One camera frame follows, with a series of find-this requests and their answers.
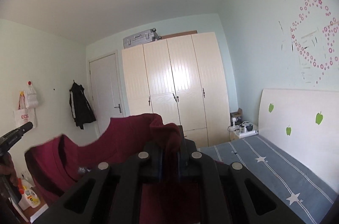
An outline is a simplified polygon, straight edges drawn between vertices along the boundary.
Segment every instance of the white bag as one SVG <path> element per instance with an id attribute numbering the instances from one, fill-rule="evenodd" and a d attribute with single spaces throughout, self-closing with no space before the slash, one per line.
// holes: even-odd
<path id="1" fill-rule="evenodd" d="M 37 93 L 35 92 L 31 82 L 28 82 L 28 90 L 25 93 L 26 108 L 36 108 L 39 105 Z"/>
<path id="2" fill-rule="evenodd" d="M 20 126 L 26 124 L 27 122 L 31 121 L 32 124 L 33 124 L 33 128 L 35 128 L 36 127 L 36 119 L 35 119 L 34 108 L 20 109 L 20 104 L 23 104 L 24 101 L 25 101 L 25 96 L 20 95 L 19 109 L 13 111 L 15 125 L 16 125 L 16 127 L 20 127 Z"/>

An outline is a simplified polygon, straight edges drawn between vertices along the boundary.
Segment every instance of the white headboard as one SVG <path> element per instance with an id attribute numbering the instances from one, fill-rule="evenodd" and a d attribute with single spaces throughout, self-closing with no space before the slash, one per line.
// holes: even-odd
<path id="1" fill-rule="evenodd" d="M 336 192 L 339 192 L 338 120 L 339 92 L 262 91 L 259 134 L 307 166 Z"/>

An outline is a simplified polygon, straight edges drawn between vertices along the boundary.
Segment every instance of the metal screw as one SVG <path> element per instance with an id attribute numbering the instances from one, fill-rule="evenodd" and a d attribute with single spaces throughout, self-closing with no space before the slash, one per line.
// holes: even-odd
<path id="1" fill-rule="evenodd" d="M 103 170 L 103 169 L 106 169 L 108 168 L 108 163 L 106 162 L 101 162 L 99 165 L 98 165 L 98 168 Z"/>
<path id="2" fill-rule="evenodd" d="M 146 151 L 142 151 L 138 154 L 138 156 L 139 156 L 140 159 L 146 159 L 146 158 L 148 158 L 149 154 Z"/>
<path id="3" fill-rule="evenodd" d="M 202 157 L 202 154 L 199 151 L 192 152 L 192 157 L 194 159 L 199 159 Z"/>
<path id="4" fill-rule="evenodd" d="M 234 162 L 232 163 L 232 168 L 236 170 L 241 170 L 242 169 L 242 164 L 239 162 Z"/>

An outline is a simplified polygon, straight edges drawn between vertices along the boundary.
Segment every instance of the white door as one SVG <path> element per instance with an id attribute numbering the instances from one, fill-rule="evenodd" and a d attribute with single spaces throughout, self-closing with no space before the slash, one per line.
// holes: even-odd
<path id="1" fill-rule="evenodd" d="M 120 99 L 116 55 L 110 55 L 89 64 L 94 111 L 103 134 L 112 117 L 123 117 Z"/>
<path id="2" fill-rule="evenodd" d="M 184 131 L 206 128 L 197 60 L 190 35 L 167 40 L 180 122 Z"/>
<path id="3" fill-rule="evenodd" d="M 153 113 L 162 117 L 164 124 L 180 124 L 176 93 L 167 41 L 144 44 L 147 78 Z"/>
<path id="4" fill-rule="evenodd" d="M 227 86 L 215 33 L 192 35 L 205 105 L 208 144 L 229 141 L 230 125 Z"/>
<path id="5" fill-rule="evenodd" d="M 122 50 L 122 62 L 131 115 L 153 113 L 143 46 Z"/>

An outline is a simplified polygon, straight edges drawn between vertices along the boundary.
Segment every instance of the green apple decal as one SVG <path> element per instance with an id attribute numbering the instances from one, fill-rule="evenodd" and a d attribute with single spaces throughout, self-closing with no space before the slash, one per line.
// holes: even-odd
<path id="1" fill-rule="evenodd" d="M 274 105 L 270 104 L 270 106 L 268 107 L 268 112 L 271 113 L 274 109 Z"/>
<path id="2" fill-rule="evenodd" d="M 291 135 L 291 131 L 292 131 L 292 129 L 291 129 L 290 127 L 286 127 L 286 134 L 287 134 L 288 136 Z"/>
<path id="3" fill-rule="evenodd" d="M 316 115 L 316 124 L 320 125 L 321 122 L 322 122 L 323 117 L 324 117 L 324 116 L 321 114 L 321 111 L 320 111 L 320 113 L 318 113 L 318 114 Z"/>

